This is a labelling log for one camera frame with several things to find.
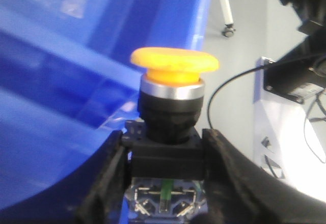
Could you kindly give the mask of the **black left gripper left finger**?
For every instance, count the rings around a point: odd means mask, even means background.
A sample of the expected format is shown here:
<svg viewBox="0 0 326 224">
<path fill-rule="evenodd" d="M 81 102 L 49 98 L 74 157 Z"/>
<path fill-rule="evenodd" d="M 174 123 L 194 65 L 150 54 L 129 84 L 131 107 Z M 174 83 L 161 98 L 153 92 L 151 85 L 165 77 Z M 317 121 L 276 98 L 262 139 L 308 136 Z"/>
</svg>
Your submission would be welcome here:
<svg viewBox="0 0 326 224">
<path fill-rule="evenodd" d="M 113 131 L 106 142 L 104 160 L 95 182 L 76 210 L 76 223 L 119 223 L 127 183 L 127 151 L 122 131 Z"/>
</svg>

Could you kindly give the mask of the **white robot base panel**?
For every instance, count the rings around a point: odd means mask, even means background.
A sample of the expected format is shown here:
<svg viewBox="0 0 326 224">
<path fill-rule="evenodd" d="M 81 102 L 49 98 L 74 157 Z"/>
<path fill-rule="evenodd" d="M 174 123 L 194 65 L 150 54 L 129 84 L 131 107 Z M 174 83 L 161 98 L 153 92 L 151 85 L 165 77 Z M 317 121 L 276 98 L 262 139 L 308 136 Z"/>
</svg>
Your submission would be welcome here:
<svg viewBox="0 0 326 224">
<path fill-rule="evenodd" d="M 325 146 L 319 140 L 306 99 L 324 86 L 296 82 L 289 94 L 279 96 L 267 84 L 267 72 L 255 75 L 254 162 L 276 179 L 313 198 L 325 201 Z"/>
</svg>

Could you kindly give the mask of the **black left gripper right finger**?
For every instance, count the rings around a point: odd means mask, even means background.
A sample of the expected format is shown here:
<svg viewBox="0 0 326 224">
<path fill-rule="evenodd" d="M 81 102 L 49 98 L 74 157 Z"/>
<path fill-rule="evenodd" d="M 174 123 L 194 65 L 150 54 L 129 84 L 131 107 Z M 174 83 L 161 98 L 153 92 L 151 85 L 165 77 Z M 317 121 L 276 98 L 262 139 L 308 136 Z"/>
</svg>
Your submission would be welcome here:
<svg viewBox="0 0 326 224">
<path fill-rule="evenodd" d="M 271 176 L 218 130 L 204 129 L 209 214 L 225 223 L 325 223 L 325 203 Z"/>
</svg>

